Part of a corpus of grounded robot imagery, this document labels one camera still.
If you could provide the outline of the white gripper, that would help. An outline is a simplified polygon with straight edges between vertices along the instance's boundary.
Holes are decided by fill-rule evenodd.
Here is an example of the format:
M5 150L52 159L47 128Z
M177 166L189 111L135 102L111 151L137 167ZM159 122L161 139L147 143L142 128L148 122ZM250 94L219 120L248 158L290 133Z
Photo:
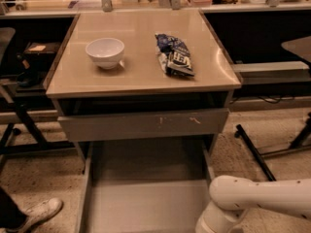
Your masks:
M220 208L210 201L195 226L195 233L229 233L243 218L243 212Z

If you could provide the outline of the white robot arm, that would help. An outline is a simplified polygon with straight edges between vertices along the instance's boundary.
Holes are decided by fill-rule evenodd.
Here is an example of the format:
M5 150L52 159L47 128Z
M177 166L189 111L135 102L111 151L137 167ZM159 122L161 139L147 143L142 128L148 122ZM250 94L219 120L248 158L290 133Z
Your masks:
M311 180L253 182L233 176L214 178L210 200L195 233L229 233L251 208L311 219Z

